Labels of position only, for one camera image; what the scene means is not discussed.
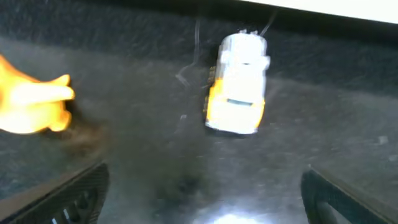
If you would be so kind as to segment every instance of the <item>orange plastic animal figure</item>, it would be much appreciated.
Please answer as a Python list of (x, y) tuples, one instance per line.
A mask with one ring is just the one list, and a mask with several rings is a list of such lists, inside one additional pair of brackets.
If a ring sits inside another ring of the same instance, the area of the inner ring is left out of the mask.
[(0, 129), (17, 134), (66, 129), (72, 116), (65, 109), (65, 100), (75, 97), (69, 81), (69, 75), (38, 81), (0, 55)]

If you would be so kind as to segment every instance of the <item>toy vehicle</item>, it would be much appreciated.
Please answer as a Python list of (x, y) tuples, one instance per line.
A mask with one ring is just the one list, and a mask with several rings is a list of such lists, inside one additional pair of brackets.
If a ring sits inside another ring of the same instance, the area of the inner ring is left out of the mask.
[(266, 103), (266, 49), (257, 32), (243, 30), (222, 41), (205, 105), (206, 126), (237, 134), (257, 132)]

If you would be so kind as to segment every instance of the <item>white speck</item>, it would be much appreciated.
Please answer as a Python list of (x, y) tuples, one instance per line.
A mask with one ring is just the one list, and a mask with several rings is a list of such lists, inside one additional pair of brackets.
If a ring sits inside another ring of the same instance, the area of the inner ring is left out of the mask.
[(387, 144), (388, 143), (388, 137), (387, 136), (379, 136), (379, 144)]
[(391, 162), (394, 162), (398, 159), (398, 155), (391, 155), (388, 157), (388, 160), (390, 160)]

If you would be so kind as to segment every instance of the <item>orange toy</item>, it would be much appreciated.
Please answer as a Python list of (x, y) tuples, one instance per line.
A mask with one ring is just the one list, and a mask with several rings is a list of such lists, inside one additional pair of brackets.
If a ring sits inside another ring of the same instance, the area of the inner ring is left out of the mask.
[(38, 81), (0, 55), (0, 129), (17, 134), (66, 129), (72, 116), (65, 109), (65, 100), (75, 97), (69, 81), (69, 75)]

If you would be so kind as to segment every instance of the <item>toy pig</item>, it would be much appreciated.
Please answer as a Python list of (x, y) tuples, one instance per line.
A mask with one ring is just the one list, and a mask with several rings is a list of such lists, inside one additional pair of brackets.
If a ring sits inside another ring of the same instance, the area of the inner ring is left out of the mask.
[(0, 55), (0, 129), (16, 134), (66, 129), (72, 116), (65, 100), (75, 97), (69, 81), (69, 75), (62, 75), (41, 82), (16, 70)]

